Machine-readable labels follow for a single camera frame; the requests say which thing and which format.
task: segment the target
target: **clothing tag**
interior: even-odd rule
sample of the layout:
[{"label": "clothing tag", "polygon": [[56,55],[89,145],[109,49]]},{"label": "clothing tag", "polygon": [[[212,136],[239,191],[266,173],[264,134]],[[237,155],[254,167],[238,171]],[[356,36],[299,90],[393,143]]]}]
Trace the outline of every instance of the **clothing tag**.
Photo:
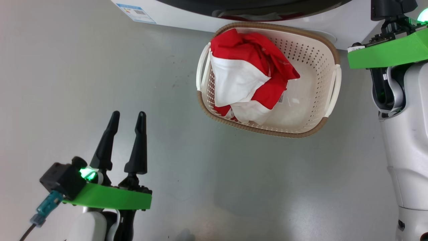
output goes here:
[{"label": "clothing tag", "polygon": [[284,93],[285,91],[282,93],[281,97],[279,97],[278,103],[283,103],[284,102]]}]

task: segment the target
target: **black cable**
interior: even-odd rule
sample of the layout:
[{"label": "black cable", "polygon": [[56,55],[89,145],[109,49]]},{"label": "black cable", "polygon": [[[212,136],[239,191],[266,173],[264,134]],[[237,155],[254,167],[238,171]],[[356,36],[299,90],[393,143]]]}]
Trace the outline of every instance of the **black cable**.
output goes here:
[{"label": "black cable", "polygon": [[22,235],[22,237],[21,237],[21,239],[20,239],[19,241],[24,241],[24,240],[27,238],[27,236],[30,234],[30,232],[31,232],[35,227],[36,227],[36,225],[35,225],[35,224],[32,224],[32,225],[27,229],[27,231],[24,233],[24,235]]}]

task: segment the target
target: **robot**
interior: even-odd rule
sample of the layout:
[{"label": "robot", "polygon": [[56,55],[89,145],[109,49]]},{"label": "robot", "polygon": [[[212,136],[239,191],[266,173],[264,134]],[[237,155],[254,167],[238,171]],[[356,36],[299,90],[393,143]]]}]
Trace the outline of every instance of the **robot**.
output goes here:
[{"label": "robot", "polygon": [[382,33],[348,49],[350,67],[372,74],[399,210],[397,241],[428,241],[428,29],[404,15],[416,7],[416,0],[372,0],[372,20],[385,20]]},{"label": "robot", "polygon": [[[416,0],[372,0],[372,20],[385,20],[381,34],[348,50],[352,69],[369,69],[372,95],[379,112],[388,171],[397,199],[397,241],[428,241],[428,22],[405,16]],[[113,138],[119,112],[112,114],[90,167],[80,157],[71,164],[53,164],[40,178],[50,192],[31,218],[41,227],[61,202],[86,207],[67,241],[131,241],[137,210],[150,208],[152,191],[140,186],[137,174],[147,173],[146,115],[140,112],[135,143],[125,166],[128,176],[111,186]]]},{"label": "robot", "polygon": [[125,165],[127,177],[111,186],[107,171],[112,170],[111,153],[114,135],[119,126],[119,111],[113,112],[98,144],[90,167],[80,157],[71,164],[54,163],[40,183],[50,192],[36,209],[32,224],[24,239],[35,227],[41,227],[47,216],[61,203],[85,207],[83,214],[71,228],[67,241],[131,241],[136,211],[150,208],[152,191],[139,185],[137,174],[147,173],[146,114],[138,114],[135,142],[129,162]]}]

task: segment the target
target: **white washing machine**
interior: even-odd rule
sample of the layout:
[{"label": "white washing machine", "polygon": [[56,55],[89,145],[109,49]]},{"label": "white washing machine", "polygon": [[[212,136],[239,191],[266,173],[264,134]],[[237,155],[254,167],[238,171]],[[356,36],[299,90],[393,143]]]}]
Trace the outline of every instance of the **white washing machine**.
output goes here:
[{"label": "white washing machine", "polygon": [[[371,0],[112,0],[137,22],[215,32],[237,21],[314,30],[338,49],[361,42],[379,23]],[[428,7],[419,1],[419,9]]]}]

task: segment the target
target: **brown basket rim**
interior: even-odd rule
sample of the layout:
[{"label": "brown basket rim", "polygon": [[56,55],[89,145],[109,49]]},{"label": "brown basket rim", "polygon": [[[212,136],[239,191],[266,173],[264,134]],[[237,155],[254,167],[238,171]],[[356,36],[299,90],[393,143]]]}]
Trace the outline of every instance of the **brown basket rim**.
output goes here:
[{"label": "brown basket rim", "polygon": [[[314,34],[314,33],[311,33],[311,32],[305,31],[305,30],[293,28],[293,27],[286,27],[286,26],[274,25],[274,24],[264,24],[264,23],[238,22],[238,23],[231,23],[231,24],[223,26],[222,28],[217,30],[217,32],[214,33],[213,37],[218,36],[218,35],[226,32],[227,30],[239,28],[239,27],[276,30],[276,31],[281,31],[281,32],[286,32],[286,33],[293,33],[293,34],[297,34],[297,35],[301,35],[301,36],[305,36],[305,37],[308,37],[311,39],[318,40],[318,41],[322,42],[323,44],[325,44],[330,49],[331,53],[333,54],[334,63],[340,64],[339,52],[337,51],[337,49],[334,47],[334,45],[329,40],[327,40],[323,36],[319,36],[317,34]],[[260,128],[256,128],[256,127],[250,127],[250,126],[247,126],[244,124],[240,124],[240,123],[237,123],[237,122],[234,122],[231,120],[227,120],[227,119],[223,119],[221,117],[218,117],[218,116],[212,114],[207,109],[207,107],[205,106],[203,98],[202,98],[202,92],[201,91],[198,91],[198,101],[199,101],[199,104],[201,105],[202,110],[205,112],[205,114],[215,121],[221,122],[223,124],[226,124],[226,125],[229,125],[229,126],[232,126],[235,128],[239,128],[239,129],[243,129],[243,130],[247,130],[247,131],[251,131],[251,132],[256,132],[256,133],[261,133],[261,134],[266,134],[266,135],[270,135],[270,136],[279,136],[279,137],[288,137],[288,138],[307,137],[307,136],[313,135],[317,131],[319,131],[325,125],[325,123],[327,122],[327,119],[328,119],[327,117],[323,117],[321,119],[321,121],[314,128],[312,128],[309,131],[303,132],[303,133],[285,133],[285,132],[260,129]]]}]

